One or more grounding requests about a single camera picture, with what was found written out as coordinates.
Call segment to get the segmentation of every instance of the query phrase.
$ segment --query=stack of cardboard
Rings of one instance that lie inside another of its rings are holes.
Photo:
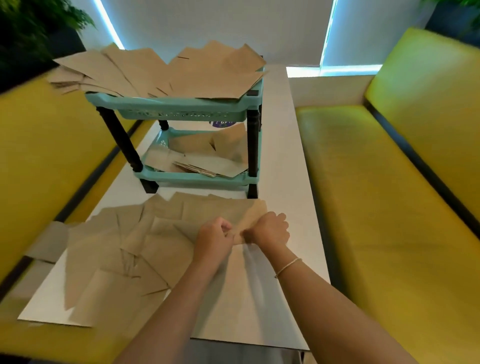
[[[150,48],[121,50],[115,44],[54,60],[48,77],[61,93],[104,92],[123,97],[240,98],[264,73],[265,61],[248,45],[217,41],[185,48],[169,64]]]
[[[244,123],[212,133],[170,138],[169,148],[153,145],[145,164],[163,172],[195,172],[209,177],[235,177],[248,168]]]
[[[134,336],[161,305],[193,257],[200,226],[216,216],[240,232],[266,213],[265,201],[175,193],[142,205],[104,208],[70,227],[65,309],[80,326]]]

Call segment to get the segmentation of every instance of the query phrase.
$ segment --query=hand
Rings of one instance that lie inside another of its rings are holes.
[[[214,273],[228,256],[233,246],[233,235],[227,234],[232,224],[224,218],[216,218],[202,225],[193,250],[193,262],[206,264]]]
[[[290,238],[286,218],[285,214],[277,216],[275,212],[267,212],[252,228],[242,231],[241,235],[246,242],[255,243],[262,250],[276,244],[285,245]]]

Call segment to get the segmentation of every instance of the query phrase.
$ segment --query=purple sticker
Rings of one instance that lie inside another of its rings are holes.
[[[236,124],[236,122],[235,121],[211,121],[210,124],[212,124],[214,128],[228,128],[229,126]]]

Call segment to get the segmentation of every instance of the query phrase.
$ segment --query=forearm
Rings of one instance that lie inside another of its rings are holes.
[[[296,258],[284,245],[263,250],[275,272]],[[303,262],[289,266],[278,279],[319,363],[416,363],[380,325]]]
[[[115,360],[124,363],[175,363],[189,340],[214,271],[193,263],[147,324]]]

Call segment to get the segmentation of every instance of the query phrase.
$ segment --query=silver bracelet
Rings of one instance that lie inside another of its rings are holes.
[[[280,269],[277,274],[275,274],[275,278],[278,279],[278,276],[280,275],[280,273],[282,273],[285,269],[287,269],[289,266],[291,266],[297,260],[302,260],[302,259],[301,258],[295,258],[294,260],[292,260],[290,263],[288,263],[286,266],[284,266],[282,269]]]

